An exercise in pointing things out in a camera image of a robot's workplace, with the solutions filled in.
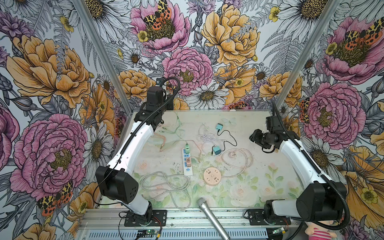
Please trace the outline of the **pink plug charger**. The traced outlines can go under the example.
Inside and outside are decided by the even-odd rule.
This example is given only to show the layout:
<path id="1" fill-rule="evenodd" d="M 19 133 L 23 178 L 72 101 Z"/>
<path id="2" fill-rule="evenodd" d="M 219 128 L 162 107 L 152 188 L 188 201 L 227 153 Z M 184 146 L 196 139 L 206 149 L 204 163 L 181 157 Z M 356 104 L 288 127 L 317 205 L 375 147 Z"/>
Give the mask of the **pink plug charger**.
<path id="1" fill-rule="evenodd" d="M 186 162 L 186 167 L 187 168 L 190 168 L 192 166 L 192 159 L 191 158 L 186 158 L 185 162 Z"/>

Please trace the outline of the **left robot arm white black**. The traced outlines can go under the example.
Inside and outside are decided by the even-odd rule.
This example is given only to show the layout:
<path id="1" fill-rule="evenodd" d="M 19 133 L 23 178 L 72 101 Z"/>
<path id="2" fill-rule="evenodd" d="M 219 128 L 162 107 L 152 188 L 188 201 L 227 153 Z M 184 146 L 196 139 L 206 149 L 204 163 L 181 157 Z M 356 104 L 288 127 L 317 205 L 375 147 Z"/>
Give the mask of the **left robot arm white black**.
<path id="1" fill-rule="evenodd" d="M 161 78 L 158 85 L 150 87 L 147 101 L 136 113 L 131 132 L 122 147 L 105 167 L 99 166 L 96 170 L 96 189 L 114 204 L 128 208 L 130 218 L 140 225 L 147 225 L 154 218 L 153 207 L 138 194 L 139 183 L 133 178 L 133 171 L 146 142 L 164 122 L 163 114 L 173 104 L 180 89 L 181 81 L 176 77 Z"/>

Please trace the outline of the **white blue power strip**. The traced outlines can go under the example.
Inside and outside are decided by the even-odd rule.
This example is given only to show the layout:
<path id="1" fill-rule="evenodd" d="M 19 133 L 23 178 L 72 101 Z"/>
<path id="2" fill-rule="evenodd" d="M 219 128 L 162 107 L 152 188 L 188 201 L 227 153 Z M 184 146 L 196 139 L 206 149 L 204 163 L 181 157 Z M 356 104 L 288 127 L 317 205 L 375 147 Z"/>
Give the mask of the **white blue power strip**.
<path id="1" fill-rule="evenodd" d="M 184 175 L 191 178 L 193 176 L 192 158 L 191 158 L 190 148 L 187 146 L 185 146 L 182 150 L 182 159 L 183 159 Z"/>

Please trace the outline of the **green plug adapter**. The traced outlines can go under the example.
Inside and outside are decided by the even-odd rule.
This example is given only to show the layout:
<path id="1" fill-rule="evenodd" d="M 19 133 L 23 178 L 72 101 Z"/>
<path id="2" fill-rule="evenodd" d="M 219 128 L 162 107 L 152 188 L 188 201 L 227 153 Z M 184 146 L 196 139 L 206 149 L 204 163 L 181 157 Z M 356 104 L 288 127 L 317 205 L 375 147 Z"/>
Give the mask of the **green plug adapter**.
<path id="1" fill-rule="evenodd" d="M 190 154 L 190 153 L 191 153 L 190 146 L 189 146 L 189 144 L 186 144 L 185 145 L 185 154 Z"/>

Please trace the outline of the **round pink socket hub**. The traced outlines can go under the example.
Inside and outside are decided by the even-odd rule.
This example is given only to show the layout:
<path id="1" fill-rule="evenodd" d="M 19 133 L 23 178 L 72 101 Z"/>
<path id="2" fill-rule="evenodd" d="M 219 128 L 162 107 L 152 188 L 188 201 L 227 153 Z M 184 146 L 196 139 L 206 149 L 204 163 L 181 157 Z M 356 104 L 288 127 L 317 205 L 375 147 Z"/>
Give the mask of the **round pink socket hub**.
<path id="1" fill-rule="evenodd" d="M 203 180 L 209 186 L 217 186 L 221 179 L 221 172 L 217 168 L 209 167 L 203 173 Z"/>

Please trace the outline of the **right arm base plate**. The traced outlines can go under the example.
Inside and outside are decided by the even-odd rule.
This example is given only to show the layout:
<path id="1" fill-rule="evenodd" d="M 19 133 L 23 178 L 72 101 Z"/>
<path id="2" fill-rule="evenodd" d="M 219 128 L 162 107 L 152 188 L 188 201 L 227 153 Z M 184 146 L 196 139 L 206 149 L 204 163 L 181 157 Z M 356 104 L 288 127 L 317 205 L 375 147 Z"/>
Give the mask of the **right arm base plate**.
<path id="1" fill-rule="evenodd" d="M 251 226 L 290 226 L 291 219 L 277 216 L 273 213 L 265 213 L 262 209 L 247 210 L 247 217 Z"/>

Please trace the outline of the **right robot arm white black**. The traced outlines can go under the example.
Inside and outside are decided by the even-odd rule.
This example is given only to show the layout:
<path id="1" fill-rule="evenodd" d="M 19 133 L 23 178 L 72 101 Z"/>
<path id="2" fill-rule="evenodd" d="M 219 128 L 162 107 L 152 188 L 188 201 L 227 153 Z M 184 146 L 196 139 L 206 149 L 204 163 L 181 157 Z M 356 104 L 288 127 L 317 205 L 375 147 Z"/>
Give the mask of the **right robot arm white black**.
<path id="1" fill-rule="evenodd" d="M 276 217 L 288 217 L 331 231 L 345 229 L 351 214 L 344 184 L 333 181 L 305 150 L 298 135 L 285 128 L 275 103 L 272 104 L 272 115 L 266 118 L 266 125 L 267 131 L 256 129 L 250 135 L 250 141 L 260 146 L 265 154 L 275 150 L 282 152 L 304 190 L 296 200 L 266 201 L 264 220 L 270 223 Z"/>

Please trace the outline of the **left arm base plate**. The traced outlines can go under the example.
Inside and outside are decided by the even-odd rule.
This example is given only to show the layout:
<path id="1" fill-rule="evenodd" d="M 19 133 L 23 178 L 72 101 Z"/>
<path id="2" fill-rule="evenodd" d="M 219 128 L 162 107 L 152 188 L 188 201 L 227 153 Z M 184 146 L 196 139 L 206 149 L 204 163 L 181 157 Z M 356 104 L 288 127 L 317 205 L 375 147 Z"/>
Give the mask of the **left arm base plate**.
<path id="1" fill-rule="evenodd" d="M 145 215 L 128 213 L 125 217 L 125 227 L 165 227 L 167 210 L 152 210 Z"/>

